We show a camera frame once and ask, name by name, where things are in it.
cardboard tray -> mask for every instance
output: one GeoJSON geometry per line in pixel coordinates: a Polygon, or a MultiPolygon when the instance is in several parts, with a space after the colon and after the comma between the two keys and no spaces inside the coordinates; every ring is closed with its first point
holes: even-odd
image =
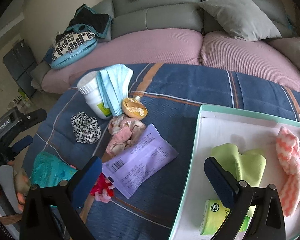
{"type": "MultiPolygon", "coordinates": [[[[169,240],[208,240],[201,236],[204,206],[207,199],[218,199],[203,169],[211,149],[224,143],[233,143],[239,152],[261,148],[267,161],[260,187],[273,183],[278,191],[287,175],[281,168],[275,149],[276,136],[284,125],[300,139],[300,122],[268,114],[224,106],[202,105],[199,111],[194,147],[186,185],[169,240]]],[[[291,217],[285,217],[286,239],[294,240],[300,234],[300,203],[291,217]]],[[[242,239],[239,233],[236,239],[242,239]]]]}

sofa backrest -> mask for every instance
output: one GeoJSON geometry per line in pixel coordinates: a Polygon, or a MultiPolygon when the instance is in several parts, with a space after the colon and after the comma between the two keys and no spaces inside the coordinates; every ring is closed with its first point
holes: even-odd
{"type": "MultiPolygon", "coordinates": [[[[222,27],[207,12],[200,8],[203,0],[103,0],[93,7],[98,13],[113,17],[111,31],[105,39],[110,41],[127,33],[183,28],[203,31],[222,31],[222,27]]],[[[283,3],[280,0],[253,0],[272,20],[282,37],[292,37],[283,3]]]]}

black and white scrunchie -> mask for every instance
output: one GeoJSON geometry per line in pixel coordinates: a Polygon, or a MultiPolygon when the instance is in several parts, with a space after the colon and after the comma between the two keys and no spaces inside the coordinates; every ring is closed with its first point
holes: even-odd
{"type": "Polygon", "coordinates": [[[88,117],[86,113],[79,112],[71,117],[71,125],[77,142],[93,144],[100,140],[101,129],[95,117],[88,117]]]}

white bottle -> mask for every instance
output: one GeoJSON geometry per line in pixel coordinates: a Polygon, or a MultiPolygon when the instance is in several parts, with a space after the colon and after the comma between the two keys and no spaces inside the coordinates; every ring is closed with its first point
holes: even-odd
{"type": "Polygon", "coordinates": [[[98,71],[92,71],[86,74],[79,80],[77,86],[80,93],[84,95],[87,104],[97,114],[97,116],[101,119],[107,120],[112,117],[112,114],[110,109],[105,108],[103,105],[96,79],[97,73],[98,71]]]}

blue surgical mask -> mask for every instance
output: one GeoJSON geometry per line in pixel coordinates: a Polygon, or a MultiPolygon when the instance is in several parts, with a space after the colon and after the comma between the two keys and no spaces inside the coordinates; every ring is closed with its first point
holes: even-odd
{"type": "Polygon", "coordinates": [[[113,116],[123,114],[121,102],[128,97],[128,86],[133,71],[123,64],[116,64],[99,70],[97,83],[105,108],[110,108],[113,116]]]}

